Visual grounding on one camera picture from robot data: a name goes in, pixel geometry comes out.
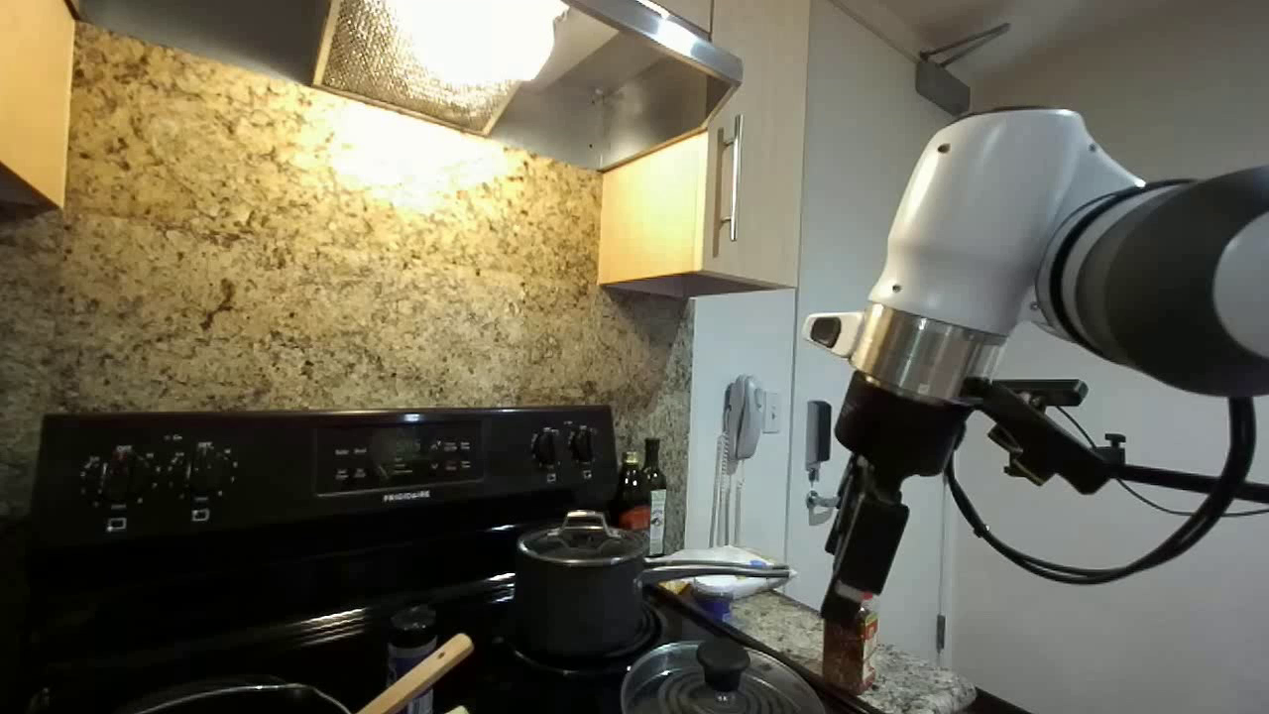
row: wooden spoon handle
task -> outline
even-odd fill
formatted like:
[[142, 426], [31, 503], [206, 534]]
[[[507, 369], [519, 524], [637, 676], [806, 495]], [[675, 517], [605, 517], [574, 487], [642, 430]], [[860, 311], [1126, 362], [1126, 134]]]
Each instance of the wooden spoon handle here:
[[450, 668], [458, 668], [473, 653], [469, 633], [450, 633], [445, 647], [436, 647], [429, 659], [407, 668], [388, 692], [379, 692], [359, 714], [396, 714], [407, 700], [421, 692], [433, 692]]

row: wooden cabinet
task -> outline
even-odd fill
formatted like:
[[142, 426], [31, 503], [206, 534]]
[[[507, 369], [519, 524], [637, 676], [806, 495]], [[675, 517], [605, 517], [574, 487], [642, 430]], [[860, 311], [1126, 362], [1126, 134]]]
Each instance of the wooden cabinet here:
[[745, 82], [700, 134], [604, 173], [598, 286], [798, 286], [807, 0], [727, 0], [712, 38]]
[[62, 208], [71, 58], [62, 0], [0, 0], [0, 214]]

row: stove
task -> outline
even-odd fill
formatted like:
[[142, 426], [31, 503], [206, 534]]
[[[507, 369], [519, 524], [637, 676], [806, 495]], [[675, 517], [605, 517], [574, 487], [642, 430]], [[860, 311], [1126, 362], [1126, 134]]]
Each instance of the stove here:
[[598, 403], [47, 418], [15, 704], [100, 714], [277, 678], [359, 706], [388, 682], [388, 618], [429, 602], [440, 640], [474, 640], [436, 709], [618, 709], [642, 651], [716, 628], [651, 590], [613, 659], [510, 633], [516, 541], [613, 487]]

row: kitchen counter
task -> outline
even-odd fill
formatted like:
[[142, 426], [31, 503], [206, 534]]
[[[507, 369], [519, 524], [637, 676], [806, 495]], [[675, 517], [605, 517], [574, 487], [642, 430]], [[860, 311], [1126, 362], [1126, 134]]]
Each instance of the kitchen counter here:
[[[785, 596], [754, 596], [734, 602], [729, 624], [807, 672], [822, 672], [826, 624], [818, 611], [806, 611]], [[886, 644], [868, 651], [868, 672], [871, 686], [863, 692], [863, 704], [885, 714], [955, 714], [974, 704], [971, 682]]]

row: black cable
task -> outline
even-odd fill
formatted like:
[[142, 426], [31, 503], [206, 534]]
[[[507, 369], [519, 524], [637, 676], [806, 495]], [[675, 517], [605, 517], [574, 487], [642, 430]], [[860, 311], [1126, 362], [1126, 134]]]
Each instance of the black cable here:
[[986, 524], [983, 517], [971, 509], [971, 500], [963, 495], [963, 487], [955, 485], [955, 468], [947, 462], [947, 487], [950, 500], [958, 509], [958, 517], [974, 528], [978, 541], [986, 541], [1001, 559], [1011, 559], [1013, 569], [1040, 577], [1040, 578], [1054, 578], [1054, 582], [1078, 582], [1078, 587], [1095, 587], [1095, 582], [1115, 582], [1139, 573], [1151, 573], [1159, 563], [1177, 559], [1181, 551], [1188, 551], [1230, 509], [1234, 492], [1245, 485], [1250, 468], [1257, 455], [1257, 407], [1250, 398], [1230, 398], [1230, 455], [1221, 476], [1212, 481], [1208, 495], [1200, 500], [1200, 509], [1172, 533], [1165, 534], [1153, 551], [1146, 551], [1142, 559], [1126, 563], [1126, 569], [1065, 569], [1065, 563], [1045, 563], [1035, 559], [1027, 551], [1007, 546]]
[[[1098, 448], [1098, 439], [1075, 419], [1075, 413], [1060, 407], [1054, 413], [1086, 439], [1086, 448]], [[1135, 485], [1126, 485], [1123, 476], [1115, 476], [1115, 485], [1142, 500], [1146, 509], [1161, 510], [1161, 517], [1177, 517], [1177, 521], [1188, 521], [1193, 510], [1181, 510], [1181, 509], [1165, 509], [1159, 500], [1151, 500], [1146, 492], [1139, 492]], [[1245, 510], [1224, 510], [1221, 521], [1251, 521], [1251, 517], [1269, 517], [1269, 509], [1245, 509]]]
[[[1153, 510], [1161, 510], [1161, 517], [1177, 517], [1177, 521], [1193, 517], [1193, 510], [1165, 509], [1165, 503], [1151, 500], [1146, 492], [1139, 492], [1139, 487], [1126, 485], [1126, 481], [1115, 481], [1115, 485], [1119, 485], [1126, 495], [1142, 500], [1146, 509], [1153, 509]], [[1257, 521], [1257, 517], [1269, 517], [1269, 509], [1224, 510], [1221, 521]]]

